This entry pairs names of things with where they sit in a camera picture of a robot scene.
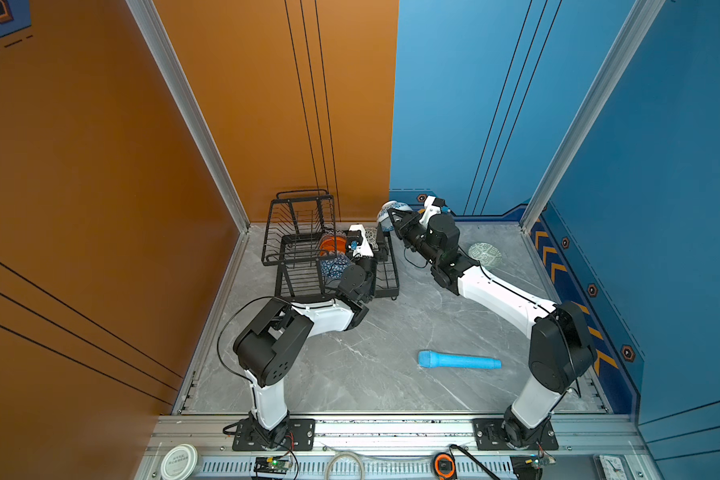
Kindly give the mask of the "blue geometric patterned bowl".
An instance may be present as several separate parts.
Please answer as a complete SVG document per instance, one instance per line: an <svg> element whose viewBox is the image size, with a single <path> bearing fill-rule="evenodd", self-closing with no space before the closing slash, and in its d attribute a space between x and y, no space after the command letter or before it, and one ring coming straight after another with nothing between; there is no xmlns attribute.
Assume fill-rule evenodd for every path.
<svg viewBox="0 0 720 480"><path fill-rule="evenodd" d="M351 260L344 254L337 254L331 258L321 258L319 265L325 279L340 280L344 271L351 265Z"/></svg>

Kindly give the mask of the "orange plastic bowl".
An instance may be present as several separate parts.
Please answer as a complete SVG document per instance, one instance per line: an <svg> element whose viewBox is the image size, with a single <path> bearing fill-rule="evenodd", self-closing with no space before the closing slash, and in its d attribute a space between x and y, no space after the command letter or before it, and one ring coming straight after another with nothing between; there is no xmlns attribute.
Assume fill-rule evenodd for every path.
<svg viewBox="0 0 720 480"><path fill-rule="evenodd" d="M347 237L342 232L326 233L318 242L320 256L345 255L347 251Z"/></svg>

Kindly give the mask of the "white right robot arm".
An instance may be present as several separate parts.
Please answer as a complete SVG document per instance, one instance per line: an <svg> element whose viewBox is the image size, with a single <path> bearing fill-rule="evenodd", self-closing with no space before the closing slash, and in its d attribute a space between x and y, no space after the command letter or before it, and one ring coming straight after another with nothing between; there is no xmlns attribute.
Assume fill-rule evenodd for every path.
<svg viewBox="0 0 720 480"><path fill-rule="evenodd" d="M502 428L517 449L535 446L568 389L594 366L596 348L581 308L556 304L493 276L460 247L453 217L391 209L404 246L421 255L441 287L499 315L529 340L530 377L504 413Z"/></svg>

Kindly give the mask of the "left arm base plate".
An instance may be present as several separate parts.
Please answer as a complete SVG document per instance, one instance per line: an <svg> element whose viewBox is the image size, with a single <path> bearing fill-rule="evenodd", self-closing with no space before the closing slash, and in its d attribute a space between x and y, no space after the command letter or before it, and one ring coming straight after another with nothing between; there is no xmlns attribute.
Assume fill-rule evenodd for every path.
<svg viewBox="0 0 720 480"><path fill-rule="evenodd" d="M311 451L314 439L314 419L286 417L272 430L267 430L249 416L236 425L232 449L234 451Z"/></svg>

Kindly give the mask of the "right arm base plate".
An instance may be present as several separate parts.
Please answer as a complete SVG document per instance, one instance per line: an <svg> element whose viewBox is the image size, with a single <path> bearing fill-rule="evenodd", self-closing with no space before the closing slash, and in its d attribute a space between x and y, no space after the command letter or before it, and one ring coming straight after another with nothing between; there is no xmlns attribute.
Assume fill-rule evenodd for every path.
<svg viewBox="0 0 720 480"><path fill-rule="evenodd" d="M527 428L515 419L476 418L472 421L472 427L480 451L559 449L556 432L552 428L550 419L542 421L534 428Z"/></svg>

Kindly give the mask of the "white lattice patterned bowl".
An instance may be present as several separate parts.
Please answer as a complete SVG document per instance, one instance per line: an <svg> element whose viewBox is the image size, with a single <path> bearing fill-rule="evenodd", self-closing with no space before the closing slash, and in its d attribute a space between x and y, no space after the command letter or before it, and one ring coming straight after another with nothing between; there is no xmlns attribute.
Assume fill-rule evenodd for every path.
<svg viewBox="0 0 720 480"><path fill-rule="evenodd" d="M372 248L378 247L378 230L376 226L367 226L365 228L365 237Z"/></svg>

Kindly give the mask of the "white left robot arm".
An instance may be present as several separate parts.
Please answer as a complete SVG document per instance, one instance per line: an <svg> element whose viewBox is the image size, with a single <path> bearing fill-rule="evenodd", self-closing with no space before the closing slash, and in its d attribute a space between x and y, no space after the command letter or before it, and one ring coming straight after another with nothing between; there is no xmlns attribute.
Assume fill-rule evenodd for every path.
<svg viewBox="0 0 720 480"><path fill-rule="evenodd" d="M327 301L298 303L270 297L235 339L233 351L251 386L249 418L270 447L280 444L288 433L287 373L309 338L361 324L374 297L377 264L371 257L352 261L334 297Z"/></svg>

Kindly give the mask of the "green patterned white bowl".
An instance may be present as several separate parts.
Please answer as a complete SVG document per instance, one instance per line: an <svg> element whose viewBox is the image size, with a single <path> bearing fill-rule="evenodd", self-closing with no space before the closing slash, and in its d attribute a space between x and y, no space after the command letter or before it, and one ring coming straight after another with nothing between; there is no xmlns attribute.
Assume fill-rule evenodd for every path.
<svg viewBox="0 0 720 480"><path fill-rule="evenodd" d="M486 242L476 242L472 244L467 250L467 253L487 270L499 266L503 260L501 251L496 246Z"/></svg>

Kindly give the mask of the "blue floral white bowl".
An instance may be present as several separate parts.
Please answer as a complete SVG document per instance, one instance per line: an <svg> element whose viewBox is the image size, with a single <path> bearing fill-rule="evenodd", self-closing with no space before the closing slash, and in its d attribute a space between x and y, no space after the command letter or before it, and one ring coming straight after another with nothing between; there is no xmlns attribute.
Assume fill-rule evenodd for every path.
<svg viewBox="0 0 720 480"><path fill-rule="evenodd" d="M377 215L377 223L383 232L391 232L394 230L394 223L397 216L404 216L413 209L404 202L388 201L382 205Z"/></svg>

